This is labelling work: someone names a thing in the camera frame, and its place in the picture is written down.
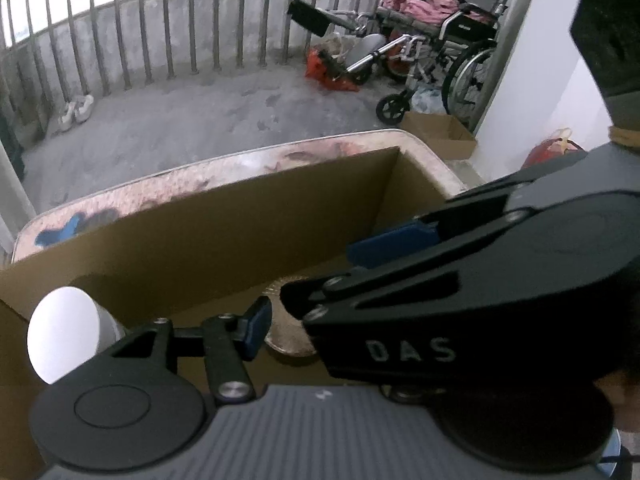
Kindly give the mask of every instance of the concrete floor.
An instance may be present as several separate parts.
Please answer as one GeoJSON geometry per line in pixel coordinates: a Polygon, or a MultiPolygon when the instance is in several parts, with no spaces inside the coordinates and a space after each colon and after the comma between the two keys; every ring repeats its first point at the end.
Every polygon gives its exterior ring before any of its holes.
{"type": "Polygon", "coordinates": [[[24,153],[24,188],[37,212],[190,162],[293,140],[383,128],[376,78],[329,92],[304,66],[205,73],[96,102],[89,120],[24,153]]]}

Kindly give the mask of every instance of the gray ribbed panel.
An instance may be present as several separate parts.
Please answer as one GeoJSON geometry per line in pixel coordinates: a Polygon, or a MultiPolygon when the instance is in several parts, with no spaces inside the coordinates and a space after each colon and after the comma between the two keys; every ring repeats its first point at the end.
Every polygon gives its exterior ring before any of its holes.
{"type": "Polygon", "coordinates": [[[594,467],[547,476],[499,470],[455,447],[423,408],[394,404],[375,388],[271,386],[258,401],[220,410],[197,444],[162,465],[109,476],[55,466],[41,478],[602,480],[603,476],[594,467]]]}

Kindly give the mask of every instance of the white cup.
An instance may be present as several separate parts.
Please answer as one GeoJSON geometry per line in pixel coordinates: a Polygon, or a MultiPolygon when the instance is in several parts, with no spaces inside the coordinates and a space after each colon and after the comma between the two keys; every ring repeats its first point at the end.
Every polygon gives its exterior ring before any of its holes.
{"type": "Polygon", "coordinates": [[[48,384],[125,335],[124,327],[84,291],[62,286],[33,311],[27,332],[31,365],[48,384]]]}

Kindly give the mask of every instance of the pink blanket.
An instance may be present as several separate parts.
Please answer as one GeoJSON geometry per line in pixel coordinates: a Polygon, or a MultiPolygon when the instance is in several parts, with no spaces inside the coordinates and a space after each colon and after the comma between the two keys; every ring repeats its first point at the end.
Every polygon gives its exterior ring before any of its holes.
{"type": "MultiPolygon", "coordinates": [[[[433,25],[441,25],[459,8],[457,0],[380,0],[380,5],[433,25]]],[[[486,23],[488,21],[485,16],[477,12],[472,12],[469,16],[479,22],[486,23]]]]}

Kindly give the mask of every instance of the pair of shoes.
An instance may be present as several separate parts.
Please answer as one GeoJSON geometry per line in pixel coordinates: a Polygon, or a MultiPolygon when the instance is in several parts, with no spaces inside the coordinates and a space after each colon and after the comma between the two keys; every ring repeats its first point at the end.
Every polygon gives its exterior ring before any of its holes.
{"type": "Polygon", "coordinates": [[[71,102],[66,103],[58,117],[58,124],[61,132],[68,132],[76,123],[84,123],[94,109],[95,99],[91,94],[75,97],[71,102]]]}

